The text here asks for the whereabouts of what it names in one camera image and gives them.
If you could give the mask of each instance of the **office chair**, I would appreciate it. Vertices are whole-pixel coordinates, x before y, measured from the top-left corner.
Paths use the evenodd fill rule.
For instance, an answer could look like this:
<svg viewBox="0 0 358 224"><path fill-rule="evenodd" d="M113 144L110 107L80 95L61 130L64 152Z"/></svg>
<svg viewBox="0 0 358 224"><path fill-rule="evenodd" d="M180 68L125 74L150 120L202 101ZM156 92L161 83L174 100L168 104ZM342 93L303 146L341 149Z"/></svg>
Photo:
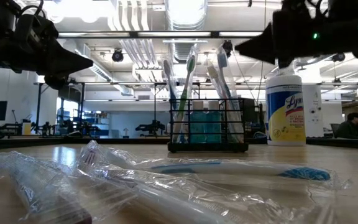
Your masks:
<svg viewBox="0 0 358 224"><path fill-rule="evenodd" d="M341 124L330 124L330 125L331 125L331 129L333 130L334 138L337 138L336 131L338 130L339 125Z"/></svg>

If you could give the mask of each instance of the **lysol wipes container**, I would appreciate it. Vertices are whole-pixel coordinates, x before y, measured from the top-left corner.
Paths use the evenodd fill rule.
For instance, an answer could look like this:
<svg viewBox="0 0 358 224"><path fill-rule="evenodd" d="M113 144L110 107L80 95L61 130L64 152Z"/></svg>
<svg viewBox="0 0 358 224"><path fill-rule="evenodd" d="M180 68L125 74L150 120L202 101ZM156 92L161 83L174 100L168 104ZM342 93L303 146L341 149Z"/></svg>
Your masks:
<svg viewBox="0 0 358 224"><path fill-rule="evenodd" d="M266 81L268 144L303 146L306 144L302 79L282 75Z"/></svg>

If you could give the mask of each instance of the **man with dark hair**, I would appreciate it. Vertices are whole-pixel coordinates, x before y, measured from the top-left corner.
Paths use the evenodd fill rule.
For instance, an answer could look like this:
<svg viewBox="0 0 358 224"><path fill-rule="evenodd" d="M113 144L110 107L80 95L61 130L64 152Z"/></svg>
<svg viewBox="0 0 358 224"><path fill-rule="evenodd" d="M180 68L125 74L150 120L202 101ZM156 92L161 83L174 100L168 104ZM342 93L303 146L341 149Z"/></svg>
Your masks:
<svg viewBox="0 0 358 224"><path fill-rule="evenodd" d="M347 115L347 121L343 122L336 131L337 138L358 139L358 113Z"/></svg>

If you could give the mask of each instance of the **black robotic claw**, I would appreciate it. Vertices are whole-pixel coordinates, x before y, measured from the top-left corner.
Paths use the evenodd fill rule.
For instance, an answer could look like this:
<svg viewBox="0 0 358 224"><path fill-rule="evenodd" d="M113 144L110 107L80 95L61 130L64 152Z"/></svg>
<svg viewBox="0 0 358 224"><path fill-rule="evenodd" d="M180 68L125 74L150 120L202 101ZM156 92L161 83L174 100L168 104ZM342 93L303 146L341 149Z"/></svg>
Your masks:
<svg viewBox="0 0 358 224"><path fill-rule="evenodd" d="M92 60L65 50L57 42L58 31L53 22L38 14L22 14L23 10L13 0L0 0L1 68L45 75L46 84L59 90L71 73L93 65Z"/></svg>
<svg viewBox="0 0 358 224"><path fill-rule="evenodd" d="M261 35L235 47L241 55L287 67L297 57L352 52L358 58L358 0L329 1L321 12L319 0L312 18L305 0L284 0Z"/></svg>

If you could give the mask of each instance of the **wooden table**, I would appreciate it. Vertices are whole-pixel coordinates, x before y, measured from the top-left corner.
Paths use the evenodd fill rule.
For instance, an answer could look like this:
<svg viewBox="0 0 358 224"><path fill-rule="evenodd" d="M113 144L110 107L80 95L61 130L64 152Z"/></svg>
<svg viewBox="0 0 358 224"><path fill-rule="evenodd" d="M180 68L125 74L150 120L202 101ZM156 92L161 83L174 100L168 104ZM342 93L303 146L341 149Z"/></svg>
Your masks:
<svg viewBox="0 0 358 224"><path fill-rule="evenodd" d="M4 149L0 152L18 151L39 159L48 159L62 164L71 164L79 155L83 145L67 144L61 146L38 146L17 149ZM358 223L358 149L339 147L305 146L305 147L273 147L267 145L250 145L245 154L238 153L176 153L170 154L165 145L110 145L118 149L129 151L143 158L219 158L246 159L250 161L285 162L292 164L309 164L335 170L342 179L351 178L353 185L350 189L338 191L334 198L334 209L338 223ZM221 180L223 187L253 192L267 196L284 205L302 206L314 203L314 193L308 189L294 189L294 191L275 190L274 188L258 188L257 184L248 183L247 186L234 189L231 180ZM236 182L249 182L248 179L236 179ZM126 207L114 220L103 223L167 223L159 217L149 216L148 211L139 208ZM25 214L20 200L10 184L0 180L0 223L15 223Z"/></svg>

